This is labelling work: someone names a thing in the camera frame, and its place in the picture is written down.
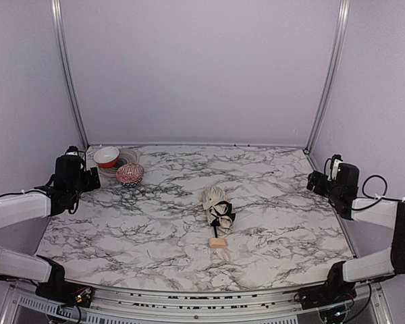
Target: black cable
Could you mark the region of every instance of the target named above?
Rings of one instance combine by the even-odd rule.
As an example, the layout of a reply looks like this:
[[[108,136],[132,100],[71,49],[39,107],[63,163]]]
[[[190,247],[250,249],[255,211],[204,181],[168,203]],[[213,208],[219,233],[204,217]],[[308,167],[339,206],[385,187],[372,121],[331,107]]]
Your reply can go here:
[[[19,196],[22,194],[30,194],[31,192],[37,192],[39,194],[43,194],[44,196],[48,196],[45,192],[43,192],[41,190],[32,189],[32,190],[28,190],[25,192],[8,192],[7,194],[0,194],[0,198],[6,197],[6,196]]]
[[[375,201],[375,202],[373,202],[373,203],[371,203],[370,205],[367,205],[367,206],[365,206],[365,207],[361,207],[361,208],[351,208],[352,211],[365,211],[366,209],[369,209],[369,208],[374,207],[375,205],[379,204],[379,203],[384,199],[385,194],[387,194],[389,185],[388,185],[388,183],[387,183],[387,180],[384,179],[382,176],[380,176],[380,175],[378,175],[378,174],[371,175],[370,177],[368,177],[368,178],[363,182],[363,185],[362,185],[362,193],[363,193],[363,195],[364,195],[366,198],[373,199],[372,196],[369,196],[369,195],[365,192],[365,186],[366,186],[367,182],[368,182],[370,179],[373,179],[373,178],[379,178],[379,179],[383,180],[383,182],[384,182],[385,188],[384,188],[384,193],[381,195],[381,198],[379,198],[377,201]]]
[[[59,314],[60,309],[63,307],[70,307],[70,306],[75,306],[76,310],[78,311],[78,320],[76,321],[76,324],[80,324],[82,320],[82,313],[81,313],[81,308],[77,304],[63,304],[57,307],[57,311],[55,312],[57,315]]]
[[[75,304],[75,307],[78,310],[78,320],[77,320],[76,324],[80,324],[81,323],[81,318],[82,318],[81,308],[77,304]]]
[[[32,283],[32,285],[39,287],[39,285],[36,282],[34,282],[33,280],[30,280],[30,282]]]
[[[351,303],[352,303],[350,306],[350,310],[351,310],[351,308],[354,307],[354,304],[355,304],[354,297],[352,297],[351,294],[346,294],[346,296],[349,297],[349,299],[351,300]]]
[[[367,305],[369,305],[369,303],[371,302],[372,287],[371,287],[371,285],[369,283],[367,285],[369,287],[369,297],[367,298],[366,304],[364,304],[363,308],[360,309],[354,316],[352,316],[349,319],[347,319],[346,321],[344,321],[344,324],[351,322],[353,319],[356,319],[361,313],[363,313],[365,311]]]
[[[79,206],[79,205],[80,205],[80,199],[78,198],[78,199],[76,200],[75,209],[74,209],[73,211],[69,210],[68,213],[69,213],[70,215],[73,215],[74,213],[76,213],[76,211],[78,210],[78,206]]]
[[[301,300],[298,300],[298,299],[297,299],[297,296],[298,296],[298,293],[294,295],[294,297],[292,298],[292,300],[293,300],[294,302],[301,302]]]
[[[362,186],[362,193],[363,193],[363,196],[365,196],[366,198],[371,198],[371,199],[373,198],[372,196],[369,196],[369,195],[365,192],[365,186],[366,186],[367,182],[368,182],[370,179],[373,179],[373,178],[378,178],[378,179],[383,180],[385,187],[388,188],[387,180],[384,179],[383,176],[378,175],[378,174],[371,175],[370,177],[368,177],[368,178],[363,182],[363,186]],[[401,201],[400,199],[386,198],[386,197],[383,197],[383,200],[388,200],[388,201]]]

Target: black ribbon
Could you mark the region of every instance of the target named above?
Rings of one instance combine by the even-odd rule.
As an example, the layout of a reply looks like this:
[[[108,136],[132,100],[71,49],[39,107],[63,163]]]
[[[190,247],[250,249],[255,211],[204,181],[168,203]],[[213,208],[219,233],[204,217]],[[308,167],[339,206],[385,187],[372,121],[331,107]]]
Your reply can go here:
[[[219,205],[226,205],[226,207],[227,207],[227,210],[223,214],[219,213],[216,210],[216,208],[214,208],[215,206],[219,206]],[[232,213],[232,204],[225,200],[219,201],[215,206],[210,207],[209,211],[210,211],[210,213],[211,213],[211,211],[214,211],[216,214],[216,215],[213,215],[216,218],[210,223],[210,226],[213,226],[213,228],[215,229],[215,237],[217,238],[216,227],[221,225],[221,223],[219,222],[219,218],[222,216],[228,216],[231,219],[231,222],[233,223],[234,220],[236,219],[236,213]]]

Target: wooden block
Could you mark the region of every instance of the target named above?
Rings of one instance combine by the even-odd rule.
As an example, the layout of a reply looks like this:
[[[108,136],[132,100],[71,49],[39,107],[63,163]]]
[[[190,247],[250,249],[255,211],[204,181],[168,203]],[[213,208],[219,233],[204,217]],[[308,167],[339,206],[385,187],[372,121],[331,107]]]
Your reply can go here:
[[[227,241],[225,238],[211,238],[209,239],[209,246],[211,248],[226,248]]]

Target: patterned red bowl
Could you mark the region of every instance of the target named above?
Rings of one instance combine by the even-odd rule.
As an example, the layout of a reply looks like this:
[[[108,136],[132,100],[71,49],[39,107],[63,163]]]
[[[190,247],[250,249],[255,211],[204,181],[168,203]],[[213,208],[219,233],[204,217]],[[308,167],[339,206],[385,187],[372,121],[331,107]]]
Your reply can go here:
[[[117,170],[115,177],[125,187],[134,187],[139,184],[144,175],[144,168],[137,163],[125,164]]]

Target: red bowl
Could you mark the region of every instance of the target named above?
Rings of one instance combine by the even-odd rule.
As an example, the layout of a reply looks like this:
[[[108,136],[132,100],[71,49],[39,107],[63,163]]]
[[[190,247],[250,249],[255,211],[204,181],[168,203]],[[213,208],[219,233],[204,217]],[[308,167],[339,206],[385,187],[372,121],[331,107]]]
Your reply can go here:
[[[99,167],[108,169],[113,167],[119,161],[120,151],[117,147],[107,146],[98,150],[94,156],[94,162],[97,163]]]
[[[123,186],[133,187],[139,184],[144,175],[144,168],[137,163],[125,164],[117,170],[115,177]]]
[[[117,164],[118,161],[119,161],[119,158],[116,158],[115,160],[112,160],[111,162],[108,162],[108,163],[99,163],[99,167],[108,169],[109,167],[113,167],[115,164]]]

